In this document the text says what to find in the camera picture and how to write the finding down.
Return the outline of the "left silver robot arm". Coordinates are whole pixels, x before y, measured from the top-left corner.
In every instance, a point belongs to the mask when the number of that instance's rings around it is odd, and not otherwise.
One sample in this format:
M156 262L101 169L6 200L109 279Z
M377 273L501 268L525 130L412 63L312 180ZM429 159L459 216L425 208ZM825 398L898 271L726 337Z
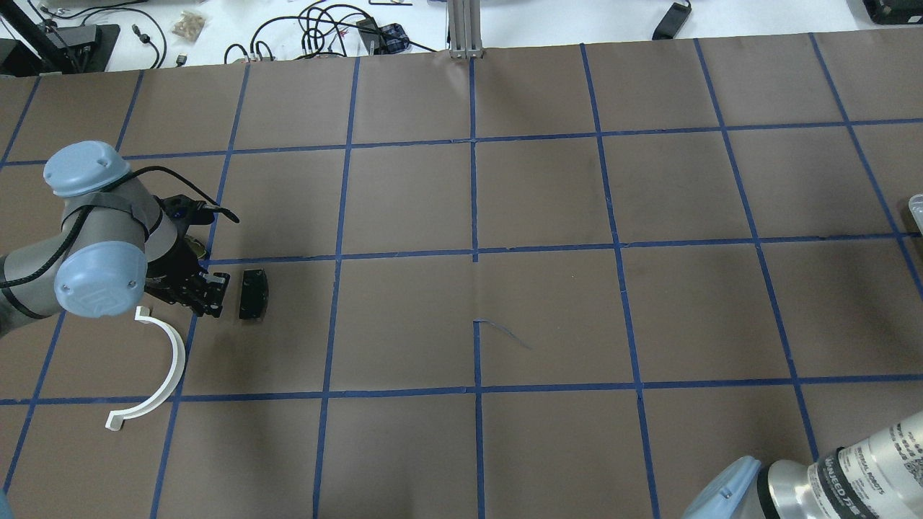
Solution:
M145 295L220 316L226 273L208 272L187 242L216 216L238 223L204 191L160 198L110 144L80 141L46 161L43 179L65 207L56 236L2 256L1 329L9 334L62 312L117 316Z

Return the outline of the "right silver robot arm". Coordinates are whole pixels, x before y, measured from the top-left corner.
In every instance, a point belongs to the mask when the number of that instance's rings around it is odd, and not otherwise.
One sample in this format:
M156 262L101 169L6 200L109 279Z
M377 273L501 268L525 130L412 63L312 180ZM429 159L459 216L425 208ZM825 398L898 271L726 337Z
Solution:
M804 466L743 456L722 470L684 518L920 518L922 414Z

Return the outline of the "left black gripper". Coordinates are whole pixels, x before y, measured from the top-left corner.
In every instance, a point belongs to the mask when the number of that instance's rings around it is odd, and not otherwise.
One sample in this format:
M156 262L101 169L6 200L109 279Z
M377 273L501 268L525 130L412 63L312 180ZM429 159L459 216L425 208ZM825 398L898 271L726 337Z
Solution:
M230 275L207 272L188 249L177 241L163 256L148 263L144 291L165 303L180 303L197 316L221 316Z

